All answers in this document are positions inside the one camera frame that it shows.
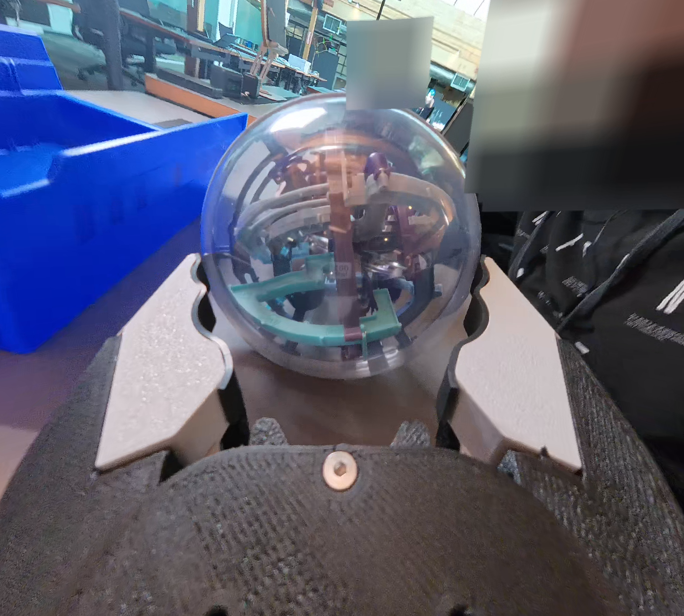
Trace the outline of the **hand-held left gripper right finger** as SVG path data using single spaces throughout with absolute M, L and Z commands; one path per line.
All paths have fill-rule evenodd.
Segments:
M 481 326 L 451 369 L 456 404 L 448 423 L 460 450 L 498 465 L 509 451 L 545 453 L 571 473 L 582 468 L 558 336 L 491 258 L 482 262 Z

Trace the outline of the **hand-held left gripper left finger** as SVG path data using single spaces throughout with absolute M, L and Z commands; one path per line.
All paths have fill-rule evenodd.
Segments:
M 213 311 L 201 257 L 187 256 L 120 330 L 95 467 L 163 450 L 182 465 L 247 444 L 244 399 L 227 344 L 202 323 Z

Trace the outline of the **clear maze ball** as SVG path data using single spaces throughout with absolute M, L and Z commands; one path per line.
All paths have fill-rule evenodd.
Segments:
M 466 304 L 480 211 L 446 139 L 409 109 L 292 99 L 248 125 L 202 207 L 213 312 L 264 358 L 366 378 Z

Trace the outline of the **blue plastic bin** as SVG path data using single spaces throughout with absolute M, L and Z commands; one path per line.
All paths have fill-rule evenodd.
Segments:
M 200 214 L 248 115 L 164 129 L 66 93 L 1 26 L 1 349 L 34 351 Z

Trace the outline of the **wooden-edged desk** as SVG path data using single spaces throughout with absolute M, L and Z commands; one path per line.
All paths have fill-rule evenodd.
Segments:
M 252 125 L 258 119 L 258 116 L 248 111 L 247 105 L 222 103 L 218 99 L 212 99 L 185 87 L 159 79 L 155 74 L 145 74 L 144 87 L 146 93 L 150 96 L 209 118 L 223 118 L 245 114 L 248 125 Z

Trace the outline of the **black office chair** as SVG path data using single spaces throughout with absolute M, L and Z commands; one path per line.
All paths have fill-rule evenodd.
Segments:
M 107 15 L 105 13 L 106 0 L 73 0 L 79 6 L 79 12 L 72 22 L 72 33 L 81 41 L 105 52 L 107 36 L 105 26 Z M 118 28 L 120 32 L 120 47 L 122 64 L 132 56 L 142 56 L 144 72 L 152 72 L 155 66 L 155 48 L 153 36 L 150 31 L 127 17 L 119 16 Z

